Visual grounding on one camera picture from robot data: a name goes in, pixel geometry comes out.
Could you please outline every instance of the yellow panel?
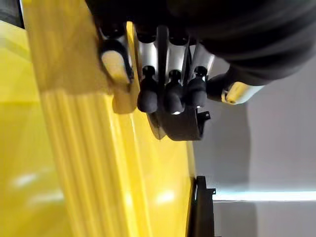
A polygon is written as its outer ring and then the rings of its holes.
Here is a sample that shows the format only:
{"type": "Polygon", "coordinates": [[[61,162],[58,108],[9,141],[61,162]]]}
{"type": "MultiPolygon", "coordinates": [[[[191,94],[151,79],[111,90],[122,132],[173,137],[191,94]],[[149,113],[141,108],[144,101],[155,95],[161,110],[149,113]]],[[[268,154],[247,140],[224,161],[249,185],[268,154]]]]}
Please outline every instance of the yellow panel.
{"type": "Polygon", "coordinates": [[[0,35],[0,236],[72,236],[26,32],[0,21],[0,35]]]}
{"type": "Polygon", "coordinates": [[[83,0],[26,0],[24,12],[74,236],[184,237],[191,144],[155,138],[136,71],[130,89],[106,78],[83,0]]]}

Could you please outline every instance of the black sleeve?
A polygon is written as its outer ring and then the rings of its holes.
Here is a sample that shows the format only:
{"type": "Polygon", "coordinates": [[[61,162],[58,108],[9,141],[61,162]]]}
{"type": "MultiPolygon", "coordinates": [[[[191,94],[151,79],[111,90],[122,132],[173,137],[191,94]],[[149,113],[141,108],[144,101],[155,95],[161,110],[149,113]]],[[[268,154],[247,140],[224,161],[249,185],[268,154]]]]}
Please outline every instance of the black sleeve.
{"type": "Polygon", "coordinates": [[[190,35],[230,63],[226,80],[265,85],[316,49],[316,0],[170,0],[190,35]]]}

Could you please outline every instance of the light strip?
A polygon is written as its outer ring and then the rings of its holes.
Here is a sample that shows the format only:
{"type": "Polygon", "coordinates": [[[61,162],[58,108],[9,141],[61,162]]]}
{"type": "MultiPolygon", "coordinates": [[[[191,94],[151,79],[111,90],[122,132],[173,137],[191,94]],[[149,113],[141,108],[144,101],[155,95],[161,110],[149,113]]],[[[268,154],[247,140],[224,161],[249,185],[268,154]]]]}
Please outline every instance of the light strip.
{"type": "Polygon", "coordinates": [[[214,202],[227,201],[316,201],[316,191],[307,192],[218,192],[214,202]]]}

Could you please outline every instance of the gray wall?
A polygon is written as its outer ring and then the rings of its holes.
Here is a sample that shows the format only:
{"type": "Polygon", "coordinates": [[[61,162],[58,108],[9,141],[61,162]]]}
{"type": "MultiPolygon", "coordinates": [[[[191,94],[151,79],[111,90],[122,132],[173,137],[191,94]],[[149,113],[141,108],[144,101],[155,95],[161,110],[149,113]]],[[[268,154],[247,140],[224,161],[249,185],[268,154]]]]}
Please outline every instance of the gray wall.
{"type": "MultiPolygon", "coordinates": [[[[217,60],[214,75],[227,64],[217,60]]],[[[316,58],[273,82],[247,104],[209,101],[212,121],[194,143],[196,169],[223,192],[316,191],[316,58]]],[[[316,202],[220,202],[222,237],[311,237],[316,202]]]]}

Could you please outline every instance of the yellow plastic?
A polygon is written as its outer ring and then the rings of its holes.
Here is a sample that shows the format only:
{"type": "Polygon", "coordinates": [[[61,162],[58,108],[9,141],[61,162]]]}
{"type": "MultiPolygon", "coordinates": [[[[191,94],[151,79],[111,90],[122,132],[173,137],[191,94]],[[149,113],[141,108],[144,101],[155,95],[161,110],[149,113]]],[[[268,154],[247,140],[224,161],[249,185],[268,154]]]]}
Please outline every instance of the yellow plastic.
{"type": "MultiPolygon", "coordinates": [[[[20,206],[5,194],[6,211],[1,217],[11,216],[12,221],[5,227],[4,236],[65,237],[71,235],[70,224],[75,237],[184,237],[194,175],[191,143],[156,138],[146,114],[136,109],[136,71],[130,88],[116,86],[106,78],[97,55],[95,26],[83,0],[26,0],[24,13],[39,97],[63,192],[56,183],[36,93],[27,95],[33,98],[32,109],[37,114],[35,118],[19,118],[21,127],[26,120],[31,124],[23,130],[24,153],[14,152],[22,138],[17,133],[1,159],[17,165],[20,176],[32,173],[32,165],[37,168],[45,163],[47,169],[42,172],[49,170],[52,177],[43,178],[37,187],[40,194],[51,196],[35,199],[46,200],[46,211],[40,211],[35,219],[25,214],[25,222],[21,223],[26,224],[19,226],[13,220],[19,219],[20,211],[27,213],[20,207],[28,202],[31,191],[19,197],[20,206]],[[29,225],[41,231],[21,234],[24,228],[31,228],[29,225]],[[42,226],[52,231],[45,233],[42,226]]],[[[131,24],[128,29],[133,46],[131,24]]],[[[13,72],[19,66],[16,63],[9,70],[13,72]]],[[[32,74],[30,61],[28,67],[32,74]]],[[[18,76],[19,80],[26,80],[23,75],[18,76]]],[[[1,126],[10,123],[8,117],[1,126]]],[[[5,172],[11,166],[2,169],[5,172]]],[[[40,168],[35,170],[42,177],[40,168]]],[[[6,175],[4,186],[14,177],[6,175]]]]}
{"type": "Polygon", "coordinates": [[[0,236],[72,236],[26,32],[0,21],[0,236]]]}

